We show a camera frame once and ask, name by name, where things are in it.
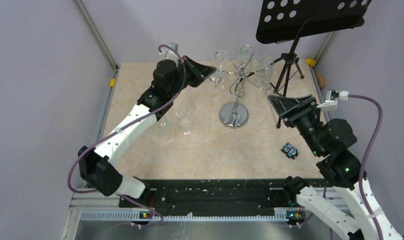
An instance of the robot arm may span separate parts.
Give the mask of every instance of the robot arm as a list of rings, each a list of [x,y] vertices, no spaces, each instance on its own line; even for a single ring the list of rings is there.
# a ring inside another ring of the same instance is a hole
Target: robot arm
[[[96,145],[79,162],[81,178],[105,196],[141,196],[146,186],[135,177],[122,176],[116,170],[119,160],[131,144],[171,108],[174,97],[182,89],[186,86],[198,87],[216,71],[216,68],[198,64],[187,56],[183,56],[183,63],[178,64],[178,58],[172,52],[164,55],[167,59],[158,62],[151,86],[111,132],[113,136]],[[86,149],[86,146],[82,147],[78,155]]]
[[[333,93],[333,98],[337,100],[340,94],[335,91]],[[291,201],[310,209],[342,239],[378,239],[378,229],[373,218],[376,218],[380,225],[383,239],[404,239],[382,212],[371,191],[366,173],[363,173],[362,184],[368,203],[374,211],[373,216],[369,215],[363,203],[361,191],[358,188],[360,162],[348,150],[357,139],[347,121],[334,118],[324,125],[319,118],[320,112],[324,109],[316,104],[312,95],[300,98],[270,95],[268,99],[285,125],[299,130],[312,153],[318,157],[325,157],[317,163],[317,167],[324,178],[342,196],[355,219],[330,205],[299,177],[290,179],[283,187]],[[330,110],[330,105],[327,104],[325,108],[327,111]]]

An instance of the black sheet music holder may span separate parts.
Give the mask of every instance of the black sheet music holder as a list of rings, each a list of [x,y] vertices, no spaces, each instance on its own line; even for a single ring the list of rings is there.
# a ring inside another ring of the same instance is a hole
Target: black sheet music holder
[[[264,0],[259,18],[256,39],[263,44],[280,43],[293,40],[289,53],[283,53],[274,63],[284,60],[283,70],[274,92],[279,88],[287,71],[283,96],[286,96],[293,64],[300,70],[299,57],[295,54],[301,37],[352,29],[364,24],[364,13],[371,0]]]

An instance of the tripod stand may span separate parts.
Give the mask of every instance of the tripod stand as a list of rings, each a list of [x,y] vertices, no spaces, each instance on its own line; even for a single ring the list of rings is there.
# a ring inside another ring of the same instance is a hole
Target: tripod stand
[[[302,74],[302,71],[300,70],[300,67],[299,67],[299,64],[298,64],[299,57],[294,52],[296,50],[296,46],[297,46],[297,44],[299,42],[299,39],[300,39],[299,37],[295,38],[295,40],[293,41],[292,47],[290,48],[289,53],[282,53],[281,57],[274,60],[274,63],[277,63],[277,62],[279,62],[281,60],[285,61],[285,64],[283,66],[283,70],[281,70],[280,77],[278,78],[277,84],[274,86],[272,83],[270,83],[271,86],[274,88],[274,93],[278,94],[278,95],[281,95],[281,94],[278,93],[278,91],[279,91],[281,82],[283,81],[284,74],[286,73],[286,70],[287,70],[286,82],[284,83],[284,92],[283,92],[283,95],[282,95],[283,97],[285,97],[286,93],[287,93],[287,87],[289,85],[289,80],[291,78],[290,77],[290,70],[291,70],[291,67],[292,67],[293,64],[295,64],[295,66],[297,68],[297,71],[300,74],[300,78],[302,79],[302,78],[305,77]],[[278,123],[277,123],[277,128],[279,129],[280,127],[281,127],[281,118],[278,119]]]

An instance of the beige tabletop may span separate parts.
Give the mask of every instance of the beige tabletop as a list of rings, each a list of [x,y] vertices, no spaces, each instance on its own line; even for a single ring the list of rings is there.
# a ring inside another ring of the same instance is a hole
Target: beige tabletop
[[[212,65],[210,61],[200,63]],[[305,78],[296,74],[289,82],[287,96],[313,94],[317,98],[309,67],[303,60],[299,64]],[[155,67],[156,62],[121,64],[105,136],[124,119],[150,86]],[[273,83],[282,67],[283,61],[274,66]],[[229,75],[226,84],[215,89],[209,80],[198,88],[184,89],[165,114],[171,124],[170,136],[159,136],[155,126],[147,129],[124,154],[118,171],[142,179],[321,178],[315,166],[320,159],[311,153],[297,129],[284,124],[280,129],[275,127],[278,117],[267,100],[272,90],[262,91],[247,82],[241,103],[249,111],[248,123],[239,129],[229,129],[220,123],[220,108],[236,99],[229,93],[234,80],[235,76]],[[177,131],[178,107],[191,110],[189,120],[194,132],[190,135]],[[296,159],[289,159],[281,152],[286,143],[299,149],[300,155]]]

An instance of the white wall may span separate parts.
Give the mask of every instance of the white wall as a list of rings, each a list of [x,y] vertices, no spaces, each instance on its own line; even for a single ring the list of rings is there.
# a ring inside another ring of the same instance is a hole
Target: white wall
[[[364,26],[337,34],[318,70],[328,88],[382,105],[383,124],[366,171],[378,202],[404,235],[404,0],[374,0],[364,19]],[[350,99],[334,116],[352,125],[358,142],[351,150],[362,159],[377,121],[375,106]]]
[[[292,41],[261,44],[256,40],[262,0],[84,0],[116,62],[158,61],[157,46],[176,42],[195,60],[211,60],[224,49],[234,58],[250,44],[260,54],[280,57]],[[303,37],[296,49],[314,58],[324,34]]]
[[[71,0],[0,0],[0,240],[59,238],[112,76]]]

